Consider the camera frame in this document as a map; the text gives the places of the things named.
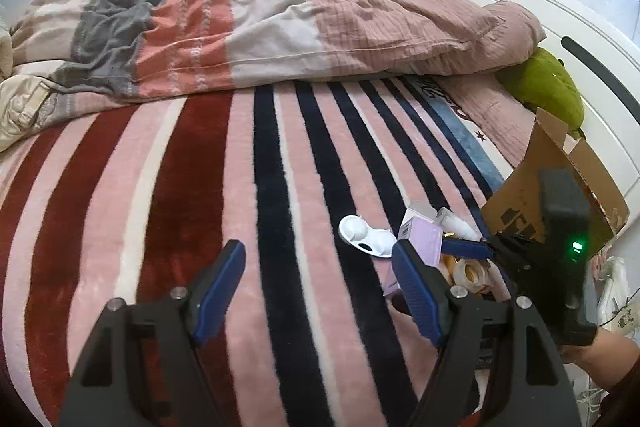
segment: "pink pillow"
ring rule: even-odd
[[[527,151],[536,115],[513,98],[493,73],[439,76],[436,81],[516,168]]]

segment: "cardboard box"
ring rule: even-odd
[[[588,254],[604,247],[629,217],[620,190],[604,165],[583,139],[567,136],[567,125],[539,109],[522,163],[482,207],[491,233],[519,233],[544,242],[540,214],[540,169],[571,169],[590,202]]]

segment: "dark red stripe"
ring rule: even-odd
[[[89,127],[51,194],[33,249],[24,334],[33,388],[52,425],[58,423],[69,380],[66,328],[78,285],[84,218],[95,185],[135,110],[104,112]]]
[[[2,312],[2,298],[4,296],[4,279],[6,277],[6,267],[9,261],[11,243],[14,240],[15,229],[18,227],[22,209],[27,202],[33,182],[36,180],[42,164],[47,159],[53,144],[56,142],[65,126],[61,125],[43,131],[37,138],[22,164],[15,173],[14,180],[4,198],[2,208],[0,208],[0,315]],[[2,344],[2,334],[0,334],[0,371],[4,372],[4,380],[11,382],[9,371],[4,358],[4,345]],[[19,407],[22,403],[20,397],[12,396],[12,402]]]
[[[146,227],[138,301],[186,285],[222,249],[222,183],[233,92],[187,99],[158,172]],[[231,425],[240,425],[224,332],[199,350],[213,394]],[[159,378],[157,363],[149,368]]]

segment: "blue gripper pad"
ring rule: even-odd
[[[464,259],[491,259],[494,256],[494,252],[484,241],[469,241],[452,237],[442,238],[440,251]]]
[[[220,331],[226,309],[244,273],[246,252],[240,241],[231,239],[215,263],[201,272],[191,285],[187,327],[198,346]]]
[[[447,298],[449,285],[437,268],[422,262],[406,239],[394,245],[391,263],[418,331],[440,347],[453,320]]]

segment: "white contact lens case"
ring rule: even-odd
[[[397,239],[388,230],[372,229],[360,216],[344,216],[338,225],[340,238],[364,253],[391,257]]]

